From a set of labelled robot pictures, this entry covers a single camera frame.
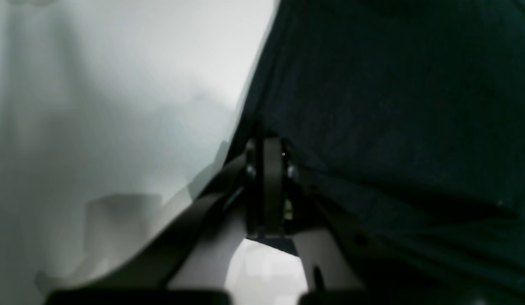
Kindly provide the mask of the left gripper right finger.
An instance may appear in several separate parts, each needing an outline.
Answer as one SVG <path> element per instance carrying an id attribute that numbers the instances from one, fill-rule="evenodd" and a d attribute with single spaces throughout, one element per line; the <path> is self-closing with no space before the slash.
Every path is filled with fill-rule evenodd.
<path id="1" fill-rule="evenodd" d="M 300 305 L 413 305 L 414 269 L 328 198 L 293 149 L 262 141 L 262 235 L 290 238 L 308 292 Z"/>

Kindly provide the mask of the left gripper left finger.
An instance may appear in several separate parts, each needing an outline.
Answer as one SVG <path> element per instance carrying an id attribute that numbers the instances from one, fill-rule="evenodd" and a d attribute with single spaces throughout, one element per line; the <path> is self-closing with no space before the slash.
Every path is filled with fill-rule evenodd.
<path id="1" fill-rule="evenodd" d="M 263 142 L 251 139 L 192 205 L 125 264 L 86 286 L 52 293 L 47 305 L 231 305 L 230 260 L 257 233 Z"/>

